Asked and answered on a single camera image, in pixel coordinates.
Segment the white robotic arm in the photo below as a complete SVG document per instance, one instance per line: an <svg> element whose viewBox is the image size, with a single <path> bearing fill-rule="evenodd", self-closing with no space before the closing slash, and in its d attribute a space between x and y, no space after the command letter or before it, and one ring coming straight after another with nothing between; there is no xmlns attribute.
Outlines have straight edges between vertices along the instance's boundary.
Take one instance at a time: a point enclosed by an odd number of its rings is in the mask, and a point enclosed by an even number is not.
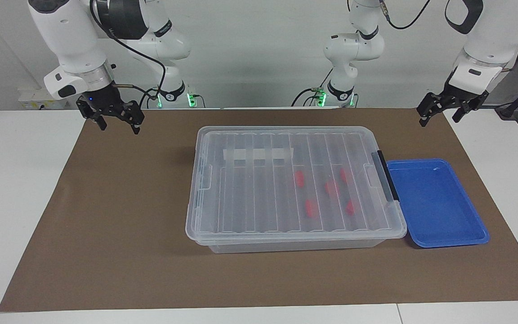
<svg viewBox="0 0 518 324"><path fill-rule="evenodd" d="M469 111L481 108L487 87L518 50L518 0L462 0L466 18L455 30L467 35L467 42L455 61L440 94L430 92L417 107L421 125L436 113L458 108L455 122Z"/></svg>
<svg viewBox="0 0 518 324"><path fill-rule="evenodd" d="M113 80L111 65L99 48L98 35L90 20L90 6L101 29L109 37L146 54L133 57L150 66L154 84L165 79L160 94L164 101L179 103L185 84L173 59L185 58L191 51L189 41L172 28L159 0L29 0L33 21L45 42L57 55L60 66L45 77L45 86L56 99L82 94L78 108L85 118L107 127L103 116L129 123L138 133L144 115L136 101L124 103Z"/></svg>
<svg viewBox="0 0 518 324"><path fill-rule="evenodd" d="M383 53L385 41L379 34L381 12L379 0L353 0L349 19L356 33L333 35L329 39L324 53L333 64L333 72L325 84L325 105L350 105L357 78L353 61L370 61Z"/></svg>

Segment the clear plastic container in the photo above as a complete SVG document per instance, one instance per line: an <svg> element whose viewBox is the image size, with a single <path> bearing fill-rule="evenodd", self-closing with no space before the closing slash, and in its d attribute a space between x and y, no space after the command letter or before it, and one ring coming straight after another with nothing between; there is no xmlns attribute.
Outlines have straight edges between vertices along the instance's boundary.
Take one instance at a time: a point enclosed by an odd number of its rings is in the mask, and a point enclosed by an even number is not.
<svg viewBox="0 0 518 324"><path fill-rule="evenodd" d="M365 127L203 127L185 231L215 253L370 248L405 236Z"/></svg>

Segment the electrical outlet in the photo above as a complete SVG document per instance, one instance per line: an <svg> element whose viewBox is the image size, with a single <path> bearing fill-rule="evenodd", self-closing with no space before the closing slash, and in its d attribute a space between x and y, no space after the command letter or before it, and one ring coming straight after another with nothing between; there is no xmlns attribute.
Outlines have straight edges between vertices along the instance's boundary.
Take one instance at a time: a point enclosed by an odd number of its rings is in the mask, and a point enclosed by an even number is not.
<svg viewBox="0 0 518 324"><path fill-rule="evenodd" d="M28 110L66 109L69 102L66 99L55 100L46 90L20 90L18 99L21 107Z"/></svg>

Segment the blue plastic tray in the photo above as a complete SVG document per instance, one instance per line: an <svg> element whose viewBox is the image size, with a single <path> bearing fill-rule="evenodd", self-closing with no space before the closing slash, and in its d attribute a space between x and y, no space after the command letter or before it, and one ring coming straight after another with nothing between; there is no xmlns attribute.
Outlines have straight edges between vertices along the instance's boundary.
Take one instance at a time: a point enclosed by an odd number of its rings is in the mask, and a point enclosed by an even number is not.
<svg viewBox="0 0 518 324"><path fill-rule="evenodd" d="M422 248L484 244L489 232L445 160L387 163L411 237Z"/></svg>

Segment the brown mat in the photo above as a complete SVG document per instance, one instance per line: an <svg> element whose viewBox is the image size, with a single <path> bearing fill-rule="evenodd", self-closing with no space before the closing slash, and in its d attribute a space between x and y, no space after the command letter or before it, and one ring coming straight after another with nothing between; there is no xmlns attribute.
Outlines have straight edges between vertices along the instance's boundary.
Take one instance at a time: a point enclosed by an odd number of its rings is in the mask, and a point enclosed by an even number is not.
<svg viewBox="0 0 518 324"><path fill-rule="evenodd" d="M417 121L413 109L148 111L139 136L88 122L0 311L518 300L518 243L444 117ZM366 126L388 160L448 160L491 241L215 255L184 232L206 125Z"/></svg>

